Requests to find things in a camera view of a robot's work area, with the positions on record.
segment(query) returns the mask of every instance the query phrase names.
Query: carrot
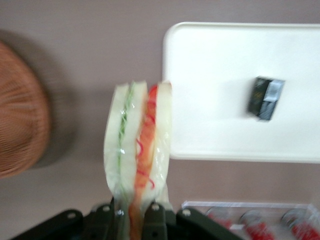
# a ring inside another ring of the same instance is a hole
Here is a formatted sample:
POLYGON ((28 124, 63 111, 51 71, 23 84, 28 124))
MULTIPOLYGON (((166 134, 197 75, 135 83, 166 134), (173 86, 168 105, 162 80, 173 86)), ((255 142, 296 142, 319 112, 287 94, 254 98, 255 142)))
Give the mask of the carrot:
POLYGON ((158 86, 153 86, 148 94, 141 131, 136 140, 140 151, 136 155, 136 175, 134 179, 135 193, 128 210, 130 219, 130 240, 141 239, 143 227, 143 217, 140 211, 142 195, 148 182, 151 183, 152 189, 155 187, 155 183, 150 179, 150 172, 153 164, 154 141, 156 135, 157 90, 158 86))

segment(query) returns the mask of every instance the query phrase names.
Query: white plastic board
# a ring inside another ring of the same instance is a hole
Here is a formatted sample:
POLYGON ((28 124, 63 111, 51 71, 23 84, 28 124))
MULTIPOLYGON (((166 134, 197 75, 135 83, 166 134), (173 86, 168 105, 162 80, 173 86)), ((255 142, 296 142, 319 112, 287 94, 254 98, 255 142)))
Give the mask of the white plastic board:
POLYGON ((320 25, 183 22, 163 57, 171 158, 320 163, 320 25), (285 80, 270 121, 247 113, 257 76, 285 80))

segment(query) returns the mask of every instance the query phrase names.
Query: black object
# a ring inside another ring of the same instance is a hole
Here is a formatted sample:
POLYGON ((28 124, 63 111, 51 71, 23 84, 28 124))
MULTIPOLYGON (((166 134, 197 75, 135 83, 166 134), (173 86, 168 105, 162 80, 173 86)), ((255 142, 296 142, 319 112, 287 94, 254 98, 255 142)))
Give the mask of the black object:
MULTIPOLYGON (((66 210, 11 240, 115 240, 114 201, 92 209, 83 217, 66 210)), ((144 215, 141 240, 242 240, 193 208, 175 214, 152 203, 144 215)))
POLYGON ((283 80, 258 76, 254 83, 248 111, 261 120, 271 120, 284 84, 283 80))

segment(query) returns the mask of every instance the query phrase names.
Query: wicker basket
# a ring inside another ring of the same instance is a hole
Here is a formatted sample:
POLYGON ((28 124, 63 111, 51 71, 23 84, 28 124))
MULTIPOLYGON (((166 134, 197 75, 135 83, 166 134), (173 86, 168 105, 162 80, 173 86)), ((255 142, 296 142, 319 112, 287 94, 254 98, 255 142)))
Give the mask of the wicker basket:
POLYGON ((30 168, 50 139, 50 107, 29 67, 0 42, 0 178, 30 168))

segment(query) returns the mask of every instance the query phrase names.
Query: small black box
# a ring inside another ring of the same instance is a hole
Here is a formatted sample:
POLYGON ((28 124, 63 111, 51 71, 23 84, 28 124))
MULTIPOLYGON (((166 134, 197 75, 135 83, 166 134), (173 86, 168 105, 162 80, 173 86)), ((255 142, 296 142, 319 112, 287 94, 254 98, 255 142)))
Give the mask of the small black box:
POLYGON ((249 101, 248 111, 261 120, 271 120, 285 81, 258 76, 249 101))

